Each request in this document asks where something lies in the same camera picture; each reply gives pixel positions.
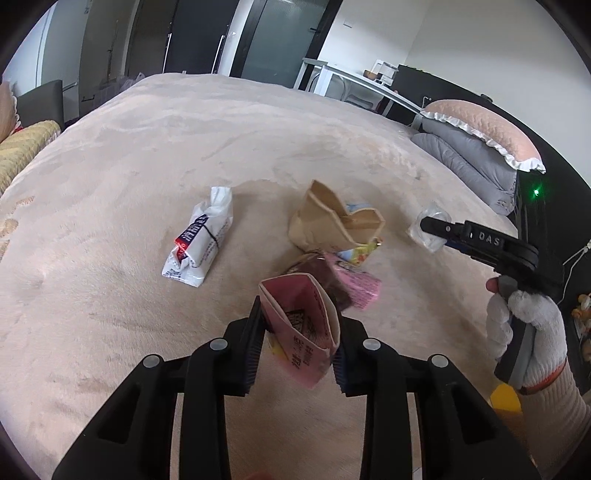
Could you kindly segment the white gloved right hand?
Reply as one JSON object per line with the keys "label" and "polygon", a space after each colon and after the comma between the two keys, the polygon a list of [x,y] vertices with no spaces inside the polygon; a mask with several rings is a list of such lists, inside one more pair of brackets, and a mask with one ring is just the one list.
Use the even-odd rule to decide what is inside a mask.
{"label": "white gloved right hand", "polygon": [[495,376],[524,394],[537,393],[558,378],[567,363],[564,321],[549,297],[518,290],[502,276],[487,281],[489,353]]}

